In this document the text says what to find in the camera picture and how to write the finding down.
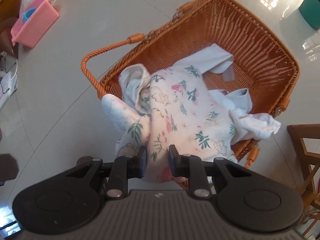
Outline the white cloth in basket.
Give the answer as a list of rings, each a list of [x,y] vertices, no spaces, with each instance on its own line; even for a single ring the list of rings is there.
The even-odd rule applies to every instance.
[[[217,44],[212,44],[176,61],[174,65],[194,66],[201,74],[207,72],[221,74],[222,80],[227,82],[235,80],[233,63],[233,54]],[[232,145],[248,139],[267,140],[280,130],[281,123],[271,115],[250,113],[253,109],[253,103],[248,88],[240,88],[229,92],[225,89],[218,89],[217,86],[214,87],[209,91],[209,94],[218,105],[229,111],[233,120],[235,131],[232,135]]]

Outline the floral white baby garment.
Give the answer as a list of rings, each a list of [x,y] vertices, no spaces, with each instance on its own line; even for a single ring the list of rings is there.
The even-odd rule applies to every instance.
[[[102,108],[120,132],[116,155],[136,155],[147,149],[144,180],[173,180],[168,150],[204,161],[223,157],[236,161],[231,149],[233,122],[209,94],[193,66],[173,67],[150,74],[142,64],[125,68],[118,80],[121,98],[106,94]]]

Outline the orange wicker basket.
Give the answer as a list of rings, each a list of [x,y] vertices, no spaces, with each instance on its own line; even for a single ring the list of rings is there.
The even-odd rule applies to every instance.
[[[81,70],[120,132],[116,155],[146,147],[151,183],[173,181],[170,145],[250,167],[299,77],[287,48],[234,0],[187,3],[159,29],[87,54]]]

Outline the pink plastic box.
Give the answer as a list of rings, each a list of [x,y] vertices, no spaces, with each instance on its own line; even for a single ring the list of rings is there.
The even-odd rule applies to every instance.
[[[34,48],[59,18],[52,0],[33,0],[11,29],[12,44],[21,43]]]

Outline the teal trash bin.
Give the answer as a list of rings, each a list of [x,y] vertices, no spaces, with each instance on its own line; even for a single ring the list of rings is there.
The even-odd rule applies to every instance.
[[[304,0],[299,6],[299,12],[310,27],[316,31],[319,30],[320,24],[320,1]]]

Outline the wooden chair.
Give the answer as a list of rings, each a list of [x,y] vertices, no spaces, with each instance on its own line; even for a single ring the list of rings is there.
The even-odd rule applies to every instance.
[[[298,188],[298,194],[303,199],[304,208],[309,206],[319,209],[319,191],[315,188],[314,177],[319,172],[319,154],[309,152],[305,139],[319,139],[319,124],[289,125],[287,131],[290,135],[293,148],[300,162],[300,169],[304,179]]]

